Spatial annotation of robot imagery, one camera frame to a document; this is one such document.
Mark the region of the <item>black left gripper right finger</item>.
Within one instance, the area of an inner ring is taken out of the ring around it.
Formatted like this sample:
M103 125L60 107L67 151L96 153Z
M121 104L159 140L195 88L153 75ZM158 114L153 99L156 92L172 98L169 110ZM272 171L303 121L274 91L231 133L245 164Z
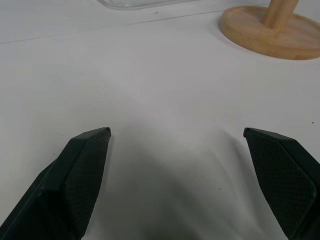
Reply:
M320 238L320 164L295 139L245 128L258 184L289 240Z

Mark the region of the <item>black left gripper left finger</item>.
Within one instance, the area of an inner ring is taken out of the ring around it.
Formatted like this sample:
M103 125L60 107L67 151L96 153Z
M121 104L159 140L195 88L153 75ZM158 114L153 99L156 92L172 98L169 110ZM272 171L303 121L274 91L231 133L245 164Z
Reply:
M2 240L80 240L102 184L111 130L69 140L39 173L0 227Z

